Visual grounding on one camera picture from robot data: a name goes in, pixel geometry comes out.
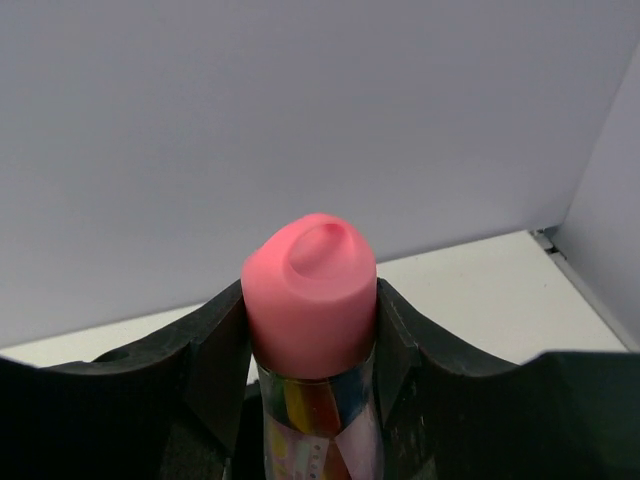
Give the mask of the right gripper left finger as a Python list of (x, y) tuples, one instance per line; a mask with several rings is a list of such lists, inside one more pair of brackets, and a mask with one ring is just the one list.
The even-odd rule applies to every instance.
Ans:
[(1, 362), (5, 479), (226, 479), (250, 359), (238, 284), (100, 355)]

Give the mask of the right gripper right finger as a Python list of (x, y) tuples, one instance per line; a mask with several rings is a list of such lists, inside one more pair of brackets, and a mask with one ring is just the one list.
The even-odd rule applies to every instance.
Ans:
[(375, 367), (388, 479), (635, 479), (639, 357), (482, 351), (378, 283)]

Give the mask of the pink capped crayon tube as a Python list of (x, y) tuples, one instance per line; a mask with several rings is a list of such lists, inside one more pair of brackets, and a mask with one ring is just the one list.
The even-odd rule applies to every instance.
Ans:
[(326, 213), (278, 230), (245, 261), (241, 288), (261, 388), (269, 479), (379, 479), (373, 389), (376, 260)]

